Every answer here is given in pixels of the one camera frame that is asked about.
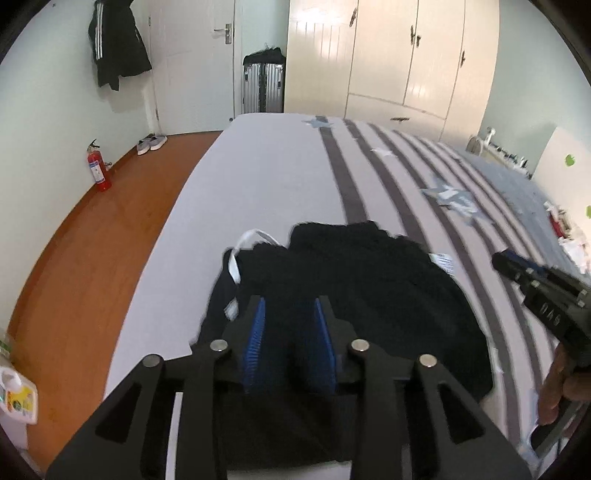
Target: triangular cutout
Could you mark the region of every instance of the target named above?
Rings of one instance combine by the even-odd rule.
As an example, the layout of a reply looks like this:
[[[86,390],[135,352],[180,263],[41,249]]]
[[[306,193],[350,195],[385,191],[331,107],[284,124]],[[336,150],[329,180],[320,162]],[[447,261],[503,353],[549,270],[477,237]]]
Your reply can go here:
[[[483,436],[484,429],[453,390],[446,384],[439,385],[438,390],[452,442],[458,445]]]
[[[138,402],[142,387],[134,383],[123,395],[121,401],[111,410],[96,428],[95,433],[105,440],[125,443],[134,418],[135,406]]]

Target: human hand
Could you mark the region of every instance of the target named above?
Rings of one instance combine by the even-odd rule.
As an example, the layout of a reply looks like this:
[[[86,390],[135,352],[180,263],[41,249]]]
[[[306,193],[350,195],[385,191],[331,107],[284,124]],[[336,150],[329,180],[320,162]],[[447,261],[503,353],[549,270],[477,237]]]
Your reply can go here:
[[[591,372],[567,375],[569,355],[562,344],[556,347],[554,362],[542,385],[538,399],[538,423],[548,425],[558,417],[562,397],[574,401],[591,401]]]

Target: door frame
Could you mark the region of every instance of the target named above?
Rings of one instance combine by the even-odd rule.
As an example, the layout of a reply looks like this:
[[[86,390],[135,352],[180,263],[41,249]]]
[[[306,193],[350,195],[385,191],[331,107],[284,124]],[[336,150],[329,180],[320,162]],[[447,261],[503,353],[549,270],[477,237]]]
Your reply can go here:
[[[152,67],[152,6],[158,0],[144,0],[146,6],[146,19],[148,30],[148,42],[146,50]],[[234,18],[232,31],[232,92],[233,92],[233,117],[236,118],[242,113],[242,0],[234,0]],[[144,103],[148,124],[157,126],[154,130],[160,130],[158,119],[158,98],[156,96],[156,85],[153,70],[150,71],[149,85],[144,88]]]

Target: yellow label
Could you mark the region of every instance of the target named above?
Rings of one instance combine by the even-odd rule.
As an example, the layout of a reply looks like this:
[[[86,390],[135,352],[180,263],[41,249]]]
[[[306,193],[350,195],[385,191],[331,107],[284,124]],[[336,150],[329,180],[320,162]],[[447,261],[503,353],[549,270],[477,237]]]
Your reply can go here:
[[[8,411],[21,413],[24,417],[32,417],[35,410],[35,397],[33,390],[23,387],[20,392],[7,392]]]

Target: dark gray stripe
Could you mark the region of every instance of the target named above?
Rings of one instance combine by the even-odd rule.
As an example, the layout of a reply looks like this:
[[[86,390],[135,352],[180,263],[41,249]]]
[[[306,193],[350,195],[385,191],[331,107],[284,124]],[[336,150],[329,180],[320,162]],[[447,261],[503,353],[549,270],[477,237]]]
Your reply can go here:
[[[419,175],[417,170],[415,170],[408,158],[398,149],[398,147],[388,138],[388,136],[375,125],[370,124],[369,126],[376,132],[380,140],[394,153],[394,155],[398,157],[400,163],[408,171],[409,175],[413,178],[418,188],[427,189],[427,183]],[[435,171],[428,158],[422,155],[422,153],[420,153],[414,147],[414,145],[410,143],[408,143],[408,145],[416,153],[416,155],[425,162],[427,166],[431,167],[431,170]],[[462,262],[462,265],[466,270],[466,274],[470,278],[470,282],[474,287],[474,291],[480,300],[480,304],[482,305],[486,321],[489,324],[492,340],[493,342],[495,342],[495,347],[499,352],[499,363],[501,364],[501,368],[504,372],[504,375],[502,377],[505,387],[507,436],[509,438],[509,441],[516,446],[521,441],[521,426],[519,423],[519,401],[517,397],[517,387],[515,385],[515,378],[513,375],[513,366],[511,364],[511,355],[509,353],[507,342],[505,340],[505,335],[501,327],[501,321],[497,315],[495,308],[493,307],[491,297],[489,293],[486,291],[484,283],[482,282],[482,279],[478,274],[474,262],[472,261],[472,258],[470,257],[470,254],[468,253],[466,245],[462,241],[460,234],[457,232],[456,228],[453,226],[452,222],[447,217],[447,215],[443,212],[443,209],[437,204],[437,201],[431,197],[427,197],[427,201],[429,202],[429,205],[431,206],[433,213],[437,216],[442,227],[445,229],[447,236],[449,237],[454,249],[456,250],[458,257],[460,258],[460,261]]]
[[[398,211],[402,225],[406,231],[407,237],[415,241],[420,245],[427,245],[427,238],[418,224],[417,218],[413,215],[413,211],[410,209],[408,202],[402,195],[396,180],[388,170],[388,167],[384,165],[384,162],[379,158],[375,152],[371,151],[371,147],[367,143],[367,140],[363,137],[357,125],[351,120],[344,120],[347,130],[353,136],[361,149],[365,158],[368,159],[369,164],[374,168],[376,174],[378,174],[379,181],[382,182],[386,193],[390,197],[390,201],[394,205],[394,208]]]
[[[325,116],[319,115],[316,118],[321,122],[328,121]],[[365,210],[365,205],[332,130],[330,127],[320,127],[318,130],[320,130],[320,136],[324,142],[324,148],[330,161],[330,168],[332,168],[333,175],[335,176],[335,183],[339,190],[340,201],[343,205],[347,223],[367,221],[368,214]]]
[[[435,155],[444,165],[447,166],[447,168],[455,176],[458,184],[464,190],[467,190],[469,192],[472,191],[472,189],[468,187],[466,182],[464,182],[458,175],[456,175],[454,173],[453,169],[449,166],[444,155],[441,155],[437,150],[435,150],[434,148],[431,148],[427,142],[421,142],[421,144],[424,145],[425,148],[427,148],[430,152],[432,152],[433,155]],[[442,178],[442,179],[444,178],[441,171],[439,171],[439,170],[434,170],[434,171],[437,172],[437,174],[439,175],[440,178]],[[486,214],[492,220],[492,214],[489,211],[489,209],[485,209],[484,205],[481,204],[480,200],[478,200],[478,198],[476,198],[475,195],[473,195],[473,199],[474,199],[474,202],[476,203],[476,205],[478,205],[478,208],[480,209],[480,211],[486,212]],[[513,242],[511,242],[511,240],[509,240],[509,237],[507,237],[507,234],[495,222],[492,222],[491,225],[494,228],[497,235],[505,243],[505,245],[508,248],[511,248],[514,252],[517,252],[515,245],[513,244]],[[480,228],[480,226],[476,222],[474,222],[474,227],[477,229],[478,234],[485,241],[486,248],[488,249],[490,255],[492,256],[496,252],[496,248],[492,245],[490,237],[488,236],[488,234],[484,233],[484,231]],[[525,317],[525,313],[524,313],[523,308],[521,306],[521,302],[517,299],[517,295],[515,294],[515,290],[512,288],[511,282],[509,280],[507,280],[505,277],[503,277],[502,280],[503,280],[503,285],[505,287],[505,291],[507,292],[507,295],[508,295],[509,300],[511,302],[511,307],[513,308],[513,311],[515,312],[515,315],[516,315],[517,320],[519,322],[519,328],[521,329],[521,333],[523,334],[523,338],[525,339],[525,346],[527,348],[527,354],[530,357],[531,369],[532,369],[532,373],[534,374],[535,389],[536,389],[536,391],[539,392],[542,387],[543,372],[542,372],[542,367],[541,367],[541,363],[540,363],[540,357],[538,356],[538,350],[535,347],[535,340],[534,340],[534,335],[532,334],[532,331],[531,331],[531,325],[530,325],[528,319]]]
[[[422,140],[422,142],[432,151],[434,151],[435,149],[433,147],[431,147],[430,143],[427,141]],[[504,210],[502,208],[499,207],[499,203],[496,202],[495,200],[493,200],[492,196],[488,193],[488,191],[482,187],[481,182],[479,182],[476,177],[474,176],[474,174],[470,171],[469,168],[467,168],[464,164],[463,164],[463,159],[461,158],[461,156],[455,154],[448,146],[443,145],[443,144],[439,144],[438,146],[441,146],[441,150],[446,152],[447,155],[456,160],[456,165],[458,165],[462,171],[464,173],[466,173],[466,175],[468,175],[468,178],[471,179],[471,181],[474,182],[475,185],[478,186],[478,188],[480,189],[480,191],[482,193],[484,193],[484,195],[486,195],[486,197],[491,201],[491,203],[493,205],[495,205],[497,207],[497,209],[499,210],[499,212],[501,213],[501,215],[503,216],[503,218],[505,219],[505,221],[507,222],[507,224],[509,225],[509,227],[513,230],[514,234],[517,236],[517,238],[519,238],[519,240],[521,241],[521,243],[523,244],[525,250],[527,251],[527,254],[530,256],[531,260],[534,261],[534,253],[532,251],[532,249],[529,246],[529,243],[525,240],[525,238],[523,237],[523,235],[521,234],[520,231],[518,231],[517,228],[515,228],[514,224],[509,220],[509,217],[505,214]],[[501,192],[499,192],[499,190],[497,190],[497,188],[488,181],[488,179],[482,174],[480,173],[480,176],[482,177],[482,182],[486,183],[491,190],[493,190],[498,197],[501,199],[501,201],[507,206],[507,208],[509,209],[510,212],[513,211],[513,208],[511,207],[511,205],[509,204],[509,202],[507,202],[505,200],[505,197],[501,194]],[[521,221],[519,220],[518,215],[515,215],[515,220],[517,222],[519,222],[521,224],[521,226],[523,226],[524,230],[527,231],[527,229],[525,228],[525,225],[523,225],[523,223],[521,223]],[[535,245],[535,240],[530,236],[530,242],[532,245]],[[514,252],[517,252],[517,250],[515,249],[515,246],[513,244],[511,244],[511,249]],[[550,357],[553,358],[554,357],[554,343],[552,341],[552,334],[550,333],[550,331],[544,327],[544,332],[546,335],[546,340],[548,342],[548,348],[550,349]]]

